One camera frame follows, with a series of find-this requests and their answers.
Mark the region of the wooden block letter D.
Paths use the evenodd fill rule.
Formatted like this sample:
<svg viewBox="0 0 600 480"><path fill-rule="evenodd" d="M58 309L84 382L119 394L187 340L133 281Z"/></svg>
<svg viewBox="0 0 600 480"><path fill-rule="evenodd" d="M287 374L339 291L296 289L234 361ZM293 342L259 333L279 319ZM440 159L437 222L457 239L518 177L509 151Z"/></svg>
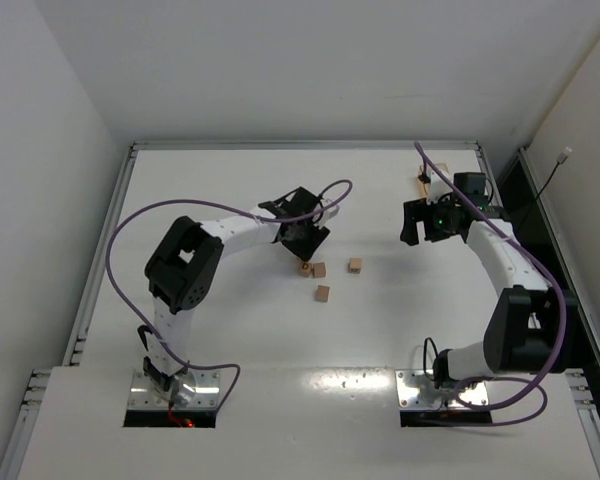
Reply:
<svg viewBox="0 0 600 480"><path fill-rule="evenodd" d="M305 278L309 278L313 274L313 265L309 262L302 262L300 264L299 273Z"/></svg>

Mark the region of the transparent amber plastic tray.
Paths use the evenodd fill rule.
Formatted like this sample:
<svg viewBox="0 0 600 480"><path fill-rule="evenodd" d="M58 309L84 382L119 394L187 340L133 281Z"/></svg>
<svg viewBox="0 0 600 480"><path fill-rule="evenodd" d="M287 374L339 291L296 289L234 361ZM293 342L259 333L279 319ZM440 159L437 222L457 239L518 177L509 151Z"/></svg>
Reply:
<svg viewBox="0 0 600 480"><path fill-rule="evenodd" d="M419 189L420 197L425 199L428 203L436 203L444 195L452 192L452 189L444 181L444 178L451 180L447 165L439 163L436 164L436 168L442 175L438 175L430 166L424 164L419 167L415 177L415 183Z"/></svg>

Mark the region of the wooden block with print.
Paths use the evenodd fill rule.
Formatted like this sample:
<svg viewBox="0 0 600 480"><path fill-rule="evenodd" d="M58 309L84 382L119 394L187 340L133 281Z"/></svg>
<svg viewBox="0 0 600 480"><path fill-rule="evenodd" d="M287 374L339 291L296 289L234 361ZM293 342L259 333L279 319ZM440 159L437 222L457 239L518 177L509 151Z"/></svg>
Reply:
<svg viewBox="0 0 600 480"><path fill-rule="evenodd" d="M362 270L362 259L352 257L348 262L348 272L352 274L360 274Z"/></svg>

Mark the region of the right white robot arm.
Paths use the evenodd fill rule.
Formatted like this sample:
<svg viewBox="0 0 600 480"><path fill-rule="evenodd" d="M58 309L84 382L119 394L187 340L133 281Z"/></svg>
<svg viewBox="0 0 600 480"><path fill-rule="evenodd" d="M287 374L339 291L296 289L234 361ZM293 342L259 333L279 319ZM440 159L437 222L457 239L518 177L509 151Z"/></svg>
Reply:
<svg viewBox="0 0 600 480"><path fill-rule="evenodd" d="M483 173L463 172L448 185L446 172L422 172L419 200L403 205L402 242L439 242L459 236L479 258L495 293L495 310L481 341L437 353L433 382L451 388L469 377L536 374L548 361L551 373L569 367L578 313L576 297L553 287L516 249L503 208L491 204Z"/></svg>

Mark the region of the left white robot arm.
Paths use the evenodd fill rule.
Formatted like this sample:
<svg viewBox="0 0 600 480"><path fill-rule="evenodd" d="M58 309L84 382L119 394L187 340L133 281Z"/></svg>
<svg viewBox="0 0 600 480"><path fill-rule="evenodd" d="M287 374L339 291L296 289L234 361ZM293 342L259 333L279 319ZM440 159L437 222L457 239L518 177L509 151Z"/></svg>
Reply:
<svg viewBox="0 0 600 480"><path fill-rule="evenodd" d="M145 267L153 326L138 329L146 350L143 369L158 389L172 393L178 378L187 373L182 362L194 309L209 294L221 259L280 243L298 259L309 261L330 233L327 216L316 212L322 206L322 197L299 187L244 215L202 222L181 216L173 222Z"/></svg>

